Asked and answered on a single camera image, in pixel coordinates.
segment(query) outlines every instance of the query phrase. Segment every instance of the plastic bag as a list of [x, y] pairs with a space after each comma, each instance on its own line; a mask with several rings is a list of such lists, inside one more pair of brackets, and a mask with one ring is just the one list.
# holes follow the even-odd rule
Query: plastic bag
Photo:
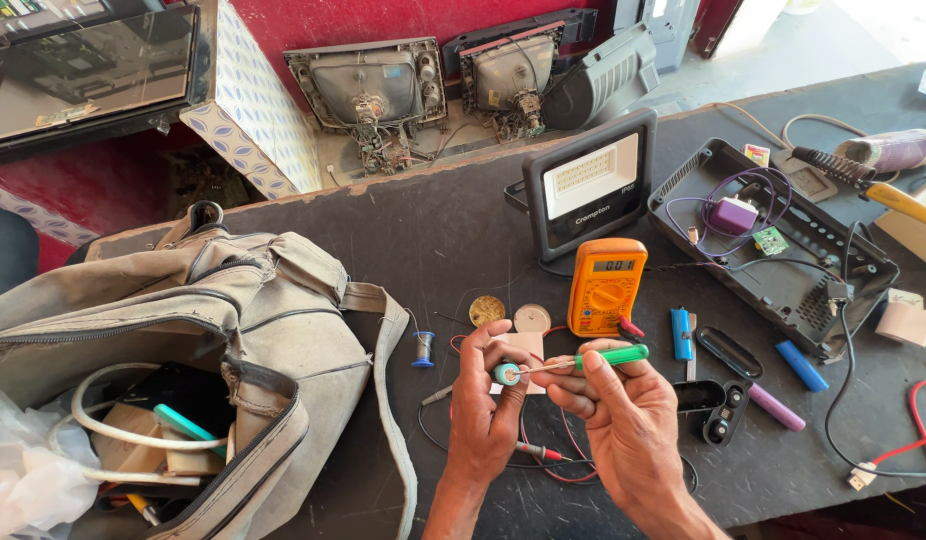
[[21, 411], [0, 390], [0, 538], [64, 540], [69, 523], [97, 497], [99, 480], [80, 472], [81, 464], [100, 466], [83, 428], [71, 423], [60, 430], [60, 446], [72, 459], [49, 449], [50, 429], [67, 414], [59, 399]]

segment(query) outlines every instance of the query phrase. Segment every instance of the bag strap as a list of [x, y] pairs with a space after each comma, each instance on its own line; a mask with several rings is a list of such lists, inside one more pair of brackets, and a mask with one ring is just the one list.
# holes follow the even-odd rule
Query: bag strap
[[406, 540], [416, 513], [416, 471], [409, 458], [407, 440], [393, 418], [393, 411], [390, 410], [390, 400], [386, 395], [386, 362], [407, 329], [409, 315], [383, 287], [352, 281], [347, 283], [340, 308], [383, 314], [380, 319], [379, 336], [376, 338], [376, 350], [373, 352], [373, 384], [379, 402], [379, 418], [383, 423], [383, 432], [389, 441], [390, 452], [397, 463], [397, 471], [403, 482], [403, 511], [402, 517], [399, 518], [397, 538]]

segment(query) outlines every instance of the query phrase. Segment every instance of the green screwdriver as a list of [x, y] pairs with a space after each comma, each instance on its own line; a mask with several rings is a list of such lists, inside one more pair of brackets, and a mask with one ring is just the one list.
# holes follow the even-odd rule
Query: green screwdriver
[[[649, 358], [649, 349], [642, 343], [637, 345], [630, 345], [628, 347], [620, 347], [619, 349], [597, 350], [597, 352], [601, 357], [606, 359], [606, 362], [610, 365], [625, 364], [626, 362], [637, 362]], [[583, 369], [583, 354], [577, 354], [573, 357], [572, 360], [557, 362], [555, 364], [542, 367], [535, 367], [533, 369], [527, 369], [517, 373], [520, 375], [525, 375], [528, 373], [535, 373], [538, 371], [547, 371], [570, 366], [575, 366], [576, 369]]]

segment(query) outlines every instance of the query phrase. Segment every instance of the purple battery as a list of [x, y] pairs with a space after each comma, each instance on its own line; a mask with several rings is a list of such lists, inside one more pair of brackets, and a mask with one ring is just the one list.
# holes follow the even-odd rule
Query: purple battery
[[757, 405], [770, 413], [773, 418], [779, 420], [781, 424], [789, 428], [792, 432], [799, 432], [807, 426], [807, 423], [797, 416], [795, 412], [787, 408], [786, 405], [782, 404], [780, 399], [776, 399], [769, 395], [769, 392], [764, 390], [763, 387], [759, 386], [756, 382], [749, 387], [749, 390], [751, 400], [756, 402]]

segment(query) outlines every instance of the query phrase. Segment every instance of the crompton logo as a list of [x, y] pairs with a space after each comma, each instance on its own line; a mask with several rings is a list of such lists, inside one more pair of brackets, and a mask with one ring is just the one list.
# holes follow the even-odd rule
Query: crompton logo
[[591, 217], [597, 217], [598, 215], [601, 215], [601, 214], [605, 213], [605, 212], [608, 211], [608, 210], [610, 210], [610, 206], [603, 206], [603, 207], [601, 207], [599, 210], [597, 210], [597, 211], [595, 211], [595, 212], [593, 212], [593, 213], [591, 213], [591, 214], [584, 215], [583, 217], [577, 219], [577, 220], [576, 220], [576, 225], [579, 225], [580, 223], [583, 223], [584, 221], [590, 219]]

